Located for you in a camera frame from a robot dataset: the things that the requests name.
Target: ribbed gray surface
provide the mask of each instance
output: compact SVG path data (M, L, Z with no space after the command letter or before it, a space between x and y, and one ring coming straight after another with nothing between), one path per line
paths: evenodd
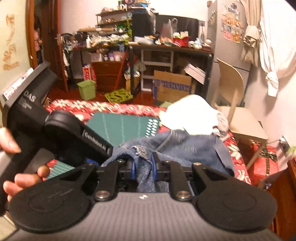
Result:
M277 241L270 230L235 234L206 223L191 204L177 202L168 193L119 193L110 202L97 203L76 226L55 234L17 231L9 241Z

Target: human hand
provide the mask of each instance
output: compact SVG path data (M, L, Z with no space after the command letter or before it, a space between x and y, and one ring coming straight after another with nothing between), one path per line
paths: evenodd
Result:
M20 153L21 149L13 139L7 128L0 128L0 148L7 153ZM8 194L7 200L10 202L12 197L21 190L33 186L42 181L43 177L49 175L49 167L41 166L37 174L16 174L15 182L5 181L3 184L4 191Z

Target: chair seat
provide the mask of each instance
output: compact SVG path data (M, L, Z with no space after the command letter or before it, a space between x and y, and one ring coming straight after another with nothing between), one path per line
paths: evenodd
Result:
M218 106L226 117L230 111L229 106ZM256 141L268 140L268 136L255 119L251 111L247 108L236 107L232 122L229 127L230 131L234 134L246 136Z

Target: red basket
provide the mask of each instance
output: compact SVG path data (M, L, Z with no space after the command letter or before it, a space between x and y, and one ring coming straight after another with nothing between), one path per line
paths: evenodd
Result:
M185 37L182 39L174 38L174 44L178 44L181 47L188 47L189 37Z

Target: curtain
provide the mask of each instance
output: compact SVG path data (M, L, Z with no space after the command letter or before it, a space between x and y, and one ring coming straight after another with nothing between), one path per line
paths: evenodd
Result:
M260 0L241 0L247 17L247 29L244 36L244 47L241 59L250 61L258 67L260 30L257 28L260 19L261 1Z
M285 0L262 0L260 62L267 73L268 95L276 97L279 79L296 66L296 12Z

